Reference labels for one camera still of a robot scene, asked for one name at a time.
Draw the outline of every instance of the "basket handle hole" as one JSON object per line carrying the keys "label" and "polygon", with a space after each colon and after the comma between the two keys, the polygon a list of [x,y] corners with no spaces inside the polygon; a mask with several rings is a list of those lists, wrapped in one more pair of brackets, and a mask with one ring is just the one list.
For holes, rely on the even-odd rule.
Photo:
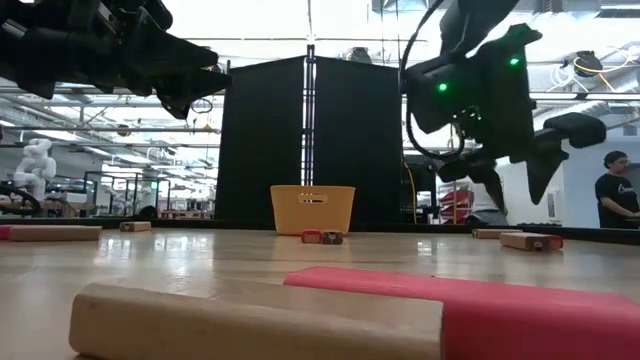
{"label": "basket handle hole", "polygon": [[328,202],[328,200],[329,200],[329,197],[327,195],[322,195],[322,194],[302,193],[298,195],[298,201],[301,203],[317,204],[317,203],[326,203]]}

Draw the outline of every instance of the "yellow basket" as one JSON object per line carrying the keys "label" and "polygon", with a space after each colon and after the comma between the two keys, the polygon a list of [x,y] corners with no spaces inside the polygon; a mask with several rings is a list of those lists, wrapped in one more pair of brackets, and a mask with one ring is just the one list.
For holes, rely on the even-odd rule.
{"label": "yellow basket", "polygon": [[349,232],[354,187],[274,185],[271,202],[280,235],[300,235],[306,229]]}

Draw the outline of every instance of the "cable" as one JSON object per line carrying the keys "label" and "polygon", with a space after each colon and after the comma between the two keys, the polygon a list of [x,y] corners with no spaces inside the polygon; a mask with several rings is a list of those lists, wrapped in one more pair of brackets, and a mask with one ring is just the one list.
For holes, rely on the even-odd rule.
{"label": "cable", "polygon": [[427,20],[429,20],[431,15],[433,15],[433,13],[436,12],[436,10],[440,7],[440,5],[442,5],[443,2],[444,0],[436,0],[433,2],[431,7],[427,10],[427,12],[424,14],[422,19],[420,20],[420,23],[418,24],[418,28],[416,29],[416,32],[414,32],[413,35],[411,35],[411,38],[409,38],[409,42],[407,42],[407,47],[404,49],[404,54],[402,55],[402,61],[400,62],[401,78],[403,77],[404,71],[407,68],[407,61],[409,60],[409,53],[411,52],[411,47],[413,47],[413,43],[416,42],[420,29],[422,29],[422,27],[427,22]]}
{"label": "cable", "polygon": [[[429,18],[431,17],[431,15],[433,15],[433,13],[440,7],[440,5],[442,5],[442,3],[444,2],[444,0],[436,0],[434,1],[434,3],[431,5],[431,7],[429,7],[429,9],[427,10],[427,12],[424,14],[424,16],[422,17],[422,19],[420,20],[420,23],[418,24],[418,28],[416,29],[416,31],[413,33],[413,35],[411,35],[411,38],[409,39],[409,42],[407,42],[407,47],[404,49],[404,54],[402,56],[401,62],[400,62],[400,81],[401,81],[401,85],[404,85],[404,73],[406,71],[407,68],[407,61],[409,60],[409,53],[411,52],[411,48],[413,47],[413,43],[416,41],[416,39],[418,38],[418,34],[420,33],[420,29],[422,29],[422,27],[424,26],[424,24],[427,22],[427,20],[429,20]],[[420,146],[420,144],[418,144],[418,141],[415,138],[415,135],[413,134],[413,128],[411,125],[411,111],[410,106],[409,106],[409,98],[407,97],[407,111],[406,111],[406,127],[407,127],[407,136],[409,137],[409,141],[411,142],[411,145],[413,145],[413,147],[418,150],[418,152],[420,152],[422,155],[430,158],[430,159],[435,159],[435,160],[446,160],[449,159],[451,157],[454,156],[458,156],[462,153],[462,151],[464,150],[464,139],[462,137],[462,132],[459,131],[459,127],[456,128],[456,132],[458,133],[458,138],[460,139],[460,144],[458,146],[458,149],[456,151],[450,152],[450,153],[446,153],[446,154],[436,154],[436,153],[432,153],[426,149],[424,149],[422,146]]]}
{"label": "cable", "polygon": [[618,66],[614,66],[610,69],[606,69],[606,70],[597,70],[597,69],[589,69],[587,67],[584,67],[582,65],[578,64],[578,60],[580,60],[580,57],[577,56],[575,59],[573,59],[573,66],[577,67],[578,69],[582,70],[582,71],[588,71],[590,73],[594,73],[594,74],[606,74],[606,73],[610,73],[616,70],[620,70],[623,69],[627,66],[627,64],[629,64],[630,62],[632,62],[633,60],[631,59],[631,57],[627,54],[625,54],[622,50],[616,48],[616,47],[612,47],[610,46],[609,48],[614,49],[618,54],[620,54],[620,56],[625,58],[625,61],[622,65],[618,65]]}
{"label": "cable", "polygon": [[602,75],[601,73],[598,74],[598,76],[600,77],[600,79],[602,79],[602,82],[605,83],[605,85],[607,85],[607,87],[609,88],[609,90],[611,90],[612,92],[618,92],[618,90],[616,90],[616,88],[614,88],[613,86],[611,86],[611,84],[609,83],[609,81],[607,81],[607,79],[604,77],[604,75]]}
{"label": "cable", "polygon": [[417,224],[418,223],[418,216],[416,215],[417,212],[417,206],[416,206],[416,197],[418,196],[418,193],[416,192],[416,185],[413,182],[413,174],[411,174],[411,169],[409,169],[409,165],[407,165],[406,162],[402,162],[404,164],[404,167],[407,168],[407,172],[409,173],[409,182],[411,182],[411,199],[413,199],[412,204],[413,204],[413,223]]}

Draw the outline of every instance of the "black curtain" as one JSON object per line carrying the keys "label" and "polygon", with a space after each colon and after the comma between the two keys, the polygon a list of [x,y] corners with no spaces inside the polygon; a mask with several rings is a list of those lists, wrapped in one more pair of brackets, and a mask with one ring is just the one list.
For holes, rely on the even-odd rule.
{"label": "black curtain", "polygon": [[231,70],[216,220],[273,224],[269,189],[300,185],[304,57]]}
{"label": "black curtain", "polygon": [[352,223],[400,222],[398,70],[317,58],[314,185],[356,188]]}

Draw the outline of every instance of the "pink block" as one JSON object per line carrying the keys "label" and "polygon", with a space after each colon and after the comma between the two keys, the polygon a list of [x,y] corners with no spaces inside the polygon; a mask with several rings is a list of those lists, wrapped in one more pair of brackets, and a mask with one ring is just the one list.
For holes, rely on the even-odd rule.
{"label": "pink block", "polygon": [[0,241],[9,240],[10,231],[11,231],[11,225],[0,225]]}
{"label": "pink block", "polygon": [[441,301],[447,360],[640,359],[640,306],[619,295],[331,267],[284,284]]}

